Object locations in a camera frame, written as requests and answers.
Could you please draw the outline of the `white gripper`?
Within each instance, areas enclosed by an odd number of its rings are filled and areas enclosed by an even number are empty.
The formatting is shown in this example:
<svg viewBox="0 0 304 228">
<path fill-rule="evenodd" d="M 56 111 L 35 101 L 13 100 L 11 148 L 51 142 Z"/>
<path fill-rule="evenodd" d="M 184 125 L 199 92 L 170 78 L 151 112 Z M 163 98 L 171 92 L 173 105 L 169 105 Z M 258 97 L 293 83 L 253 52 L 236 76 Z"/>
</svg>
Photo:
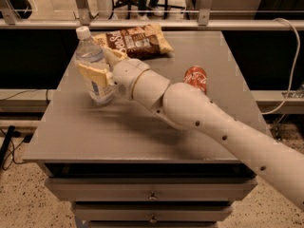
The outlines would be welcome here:
<svg viewBox="0 0 304 228">
<path fill-rule="evenodd" d="M 103 63 L 77 62 L 80 73 L 98 86 L 112 86 L 114 82 L 116 92 L 132 100 L 137 80 L 150 66 L 139 59 L 129 59 L 126 53 L 117 49 L 103 47 L 103 52 Z"/>
</svg>

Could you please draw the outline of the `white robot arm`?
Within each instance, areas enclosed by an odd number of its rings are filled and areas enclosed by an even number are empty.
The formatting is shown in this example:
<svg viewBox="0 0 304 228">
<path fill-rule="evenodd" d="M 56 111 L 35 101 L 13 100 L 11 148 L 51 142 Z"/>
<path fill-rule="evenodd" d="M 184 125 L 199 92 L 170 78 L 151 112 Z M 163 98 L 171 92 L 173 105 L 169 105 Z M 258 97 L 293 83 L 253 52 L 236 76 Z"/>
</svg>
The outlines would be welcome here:
<svg viewBox="0 0 304 228">
<path fill-rule="evenodd" d="M 286 199 L 304 209 L 304 156 L 231 117 L 200 89 L 173 84 L 138 59 L 112 52 L 75 53 L 75 65 L 90 81 L 114 86 L 128 100 L 177 129 L 194 129 L 221 144 Z"/>
</svg>

